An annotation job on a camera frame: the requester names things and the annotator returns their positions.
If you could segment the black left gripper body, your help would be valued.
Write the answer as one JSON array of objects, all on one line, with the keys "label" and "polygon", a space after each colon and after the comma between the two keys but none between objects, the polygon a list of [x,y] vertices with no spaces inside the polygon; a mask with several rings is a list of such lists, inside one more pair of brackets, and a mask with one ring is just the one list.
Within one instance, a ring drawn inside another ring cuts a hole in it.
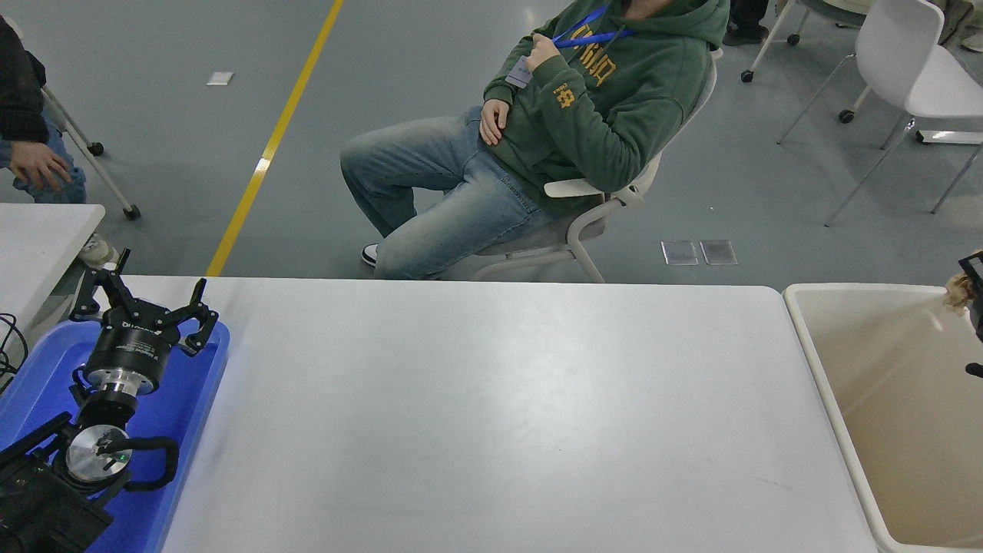
[{"label": "black left gripper body", "polygon": [[84,365],[85,380],[99,385],[113,371],[140,376],[143,385],[158,385],[172,347],[181,339],[175,326],[150,330],[133,323],[114,323],[101,331]]}]

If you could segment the person's hand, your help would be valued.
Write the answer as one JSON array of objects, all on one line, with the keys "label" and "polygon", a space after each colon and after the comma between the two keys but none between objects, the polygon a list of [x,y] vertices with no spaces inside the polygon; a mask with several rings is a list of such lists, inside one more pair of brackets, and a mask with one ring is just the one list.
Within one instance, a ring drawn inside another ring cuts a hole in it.
[{"label": "person's hand", "polygon": [[60,155],[38,141],[10,141],[9,168],[15,177],[38,189],[62,193],[62,183],[71,179],[71,167]]}]

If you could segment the person's right hand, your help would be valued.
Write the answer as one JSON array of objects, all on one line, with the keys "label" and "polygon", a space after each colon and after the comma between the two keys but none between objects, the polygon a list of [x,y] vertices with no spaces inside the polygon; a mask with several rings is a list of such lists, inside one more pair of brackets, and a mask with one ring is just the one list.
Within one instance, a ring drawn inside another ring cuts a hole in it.
[{"label": "person's right hand", "polygon": [[510,104],[501,99],[487,99],[480,111],[478,133],[489,147],[498,146],[507,124]]}]

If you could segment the person's left hand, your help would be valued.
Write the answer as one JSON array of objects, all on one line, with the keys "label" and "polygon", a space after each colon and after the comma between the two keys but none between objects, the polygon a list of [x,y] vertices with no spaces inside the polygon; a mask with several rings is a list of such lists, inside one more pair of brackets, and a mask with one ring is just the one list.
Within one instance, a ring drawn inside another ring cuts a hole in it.
[{"label": "person's left hand", "polygon": [[530,35],[531,38],[531,49],[526,54],[526,68],[530,73],[533,73],[541,64],[548,61],[554,57],[561,56],[561,52],[558,47],[554,44],[551,38],[548,36],[538,34],[538,32],[533,32]]}]

